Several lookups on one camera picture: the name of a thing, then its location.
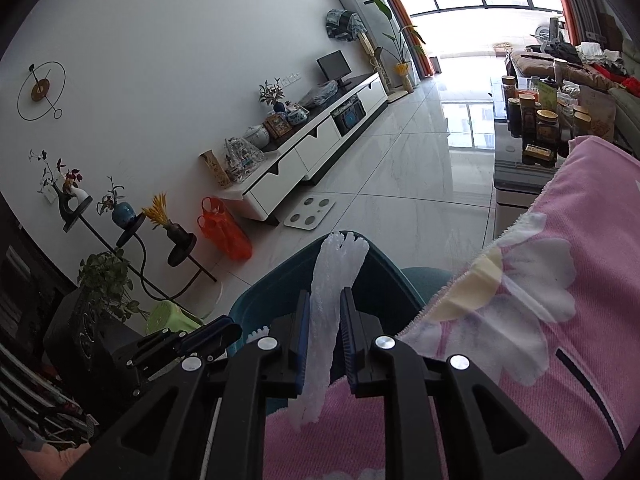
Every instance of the computer monitor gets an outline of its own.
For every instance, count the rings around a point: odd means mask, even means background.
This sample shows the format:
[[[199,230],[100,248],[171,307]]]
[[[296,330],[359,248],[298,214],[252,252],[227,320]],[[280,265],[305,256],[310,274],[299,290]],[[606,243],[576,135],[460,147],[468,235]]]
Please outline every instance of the computer monitor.
[[[318,59],[318,65],[327,80],[335,79],[340,88],[345,88],[351,84],[342,81],[344,76],[351,73],[351,68],[340,50]]]

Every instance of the tile floor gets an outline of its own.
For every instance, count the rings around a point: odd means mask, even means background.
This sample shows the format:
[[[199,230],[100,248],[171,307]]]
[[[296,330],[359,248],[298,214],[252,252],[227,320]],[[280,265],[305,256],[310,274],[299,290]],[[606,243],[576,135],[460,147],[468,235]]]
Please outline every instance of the tile floor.
[[[308,194],[336,199],[313,231],[240,219],[254,255],[214,273],[226,314],[247,288],[318,237],[354,230],[399,267],[459,270],[493,239],[494,121],[490,78],[504,59],[451,58],[443,73],[391,104],[313,188],[297,187],[274,212],[282,222]]]

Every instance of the gray curtain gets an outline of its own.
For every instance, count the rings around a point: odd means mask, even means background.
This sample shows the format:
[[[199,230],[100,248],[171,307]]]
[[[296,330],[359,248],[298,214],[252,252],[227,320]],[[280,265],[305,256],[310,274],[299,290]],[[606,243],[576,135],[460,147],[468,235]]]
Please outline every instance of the gray curtain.
[[[598,9],[602,8],[601,0],[569,0],[574,14],[575,28],[578,34],[578,42],[598,41],[587,38],[587,32],[593,32],[601,36],[600,23],[598,22]]]

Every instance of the white tv stand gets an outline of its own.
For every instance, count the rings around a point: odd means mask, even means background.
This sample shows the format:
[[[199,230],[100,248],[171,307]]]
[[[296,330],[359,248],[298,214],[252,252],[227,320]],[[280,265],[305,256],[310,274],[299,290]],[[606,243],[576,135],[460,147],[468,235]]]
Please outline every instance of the white tv stand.
[[[386,108],[386,93],[377,73],[350,81],[354,84],[338,90],[340,98],[313,116],[276,150],[265,153],[265,161],[245,180],[226,189],[218,187],[213,195],[221,198],[236,215],[277,224],[271,213],[296,184],[300,181],[317,184]],[[356,94],[366,115],[341,136],[331,113]]]

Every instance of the coffee table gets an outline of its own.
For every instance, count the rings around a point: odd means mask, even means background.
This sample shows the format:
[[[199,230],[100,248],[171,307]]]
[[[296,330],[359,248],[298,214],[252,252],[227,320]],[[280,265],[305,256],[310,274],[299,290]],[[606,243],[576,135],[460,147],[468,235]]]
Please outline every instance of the coffee table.
[[[527,79],[518,78],[518,86],[521,89],[526,88]],[[532,165],[527,159],[525,160],[528,164],[523,162],[522,150],[534,139],[512,135],[507,123],[501,79],[492,78],[491,88],[495,123],[494,238],[497,238],[533,204],[565,159],[558,156],[552,168],[544,168],[540,164]]]

